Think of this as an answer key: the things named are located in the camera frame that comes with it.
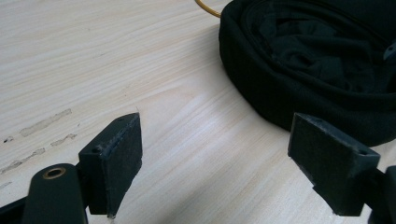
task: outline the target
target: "light wood surface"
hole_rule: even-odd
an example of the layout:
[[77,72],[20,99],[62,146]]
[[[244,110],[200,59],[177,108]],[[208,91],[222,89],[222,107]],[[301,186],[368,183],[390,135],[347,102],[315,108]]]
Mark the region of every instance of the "light wood surface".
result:
[[[91,223],[367,223],[311,189],[290,134],[227,78],[218,33],[193,0],[0,1],[0,206],[139,111],[142,169],[116,219]],[[395,141],[375,150],[396,163]]]

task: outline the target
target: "screw hole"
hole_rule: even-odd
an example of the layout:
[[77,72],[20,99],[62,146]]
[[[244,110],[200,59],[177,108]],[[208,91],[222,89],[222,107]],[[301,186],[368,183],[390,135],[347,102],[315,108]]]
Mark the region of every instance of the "screw hole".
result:
[[61,175],[64,175],[64,173],[66,173],[66,169],[64,169],[63,167],[56,167],[56,168],[50,169],[46,173],[44,173],[43,178],[44,179],[55,179]]

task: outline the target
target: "black plastic part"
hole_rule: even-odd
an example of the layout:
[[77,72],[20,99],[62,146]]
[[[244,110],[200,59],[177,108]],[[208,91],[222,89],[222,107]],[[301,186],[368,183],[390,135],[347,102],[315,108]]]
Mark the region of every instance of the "black plastic part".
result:
[[379,170],[373,171],[362,181],[361,197],[373,209],[368,223],[392,223],[387,204],[387,195],[384,191],[386,184],[384,181],[385,175]]
[[396,223],[396,166],[388,167],[384,178],[384,192],[393,223]]
[[295,114],[289,156],[335,214],[360,215],[363,179],[375,173],[379,154],[322,119]]
[[0,223],[19,224],[22,222],[26,198],[21,198],[0,208]]
[[33,176],[22,223],[88,223],[74,165],[52,165]]
[[78,156],[79,169],[90,183],[91,214],[114,217],[142,165],[139,114],[112,121]]

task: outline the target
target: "cable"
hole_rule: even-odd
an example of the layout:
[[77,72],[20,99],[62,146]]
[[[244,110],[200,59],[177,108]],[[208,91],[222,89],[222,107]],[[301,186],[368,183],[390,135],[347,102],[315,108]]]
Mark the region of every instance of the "cable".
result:
[[195,0],[195,2],[198,4],[198,6],[200,6],[206,12],[212,14],[215,17],[219,17],[220,18],[221,14],[219,12],[217,12],[217,11],[213,10],[212,8],[208,7],[203,2],[201,2],[201,0]]

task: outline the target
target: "black fabric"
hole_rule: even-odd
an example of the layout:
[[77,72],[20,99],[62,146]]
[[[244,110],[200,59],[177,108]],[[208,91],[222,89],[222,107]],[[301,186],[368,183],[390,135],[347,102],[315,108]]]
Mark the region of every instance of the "black fabric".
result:
[[382,59],[395,9],[389,0],[234,0],[221,13],[220,56],[276,125],[290,130],[301,112],[376,146],[396,137],[396,62]]

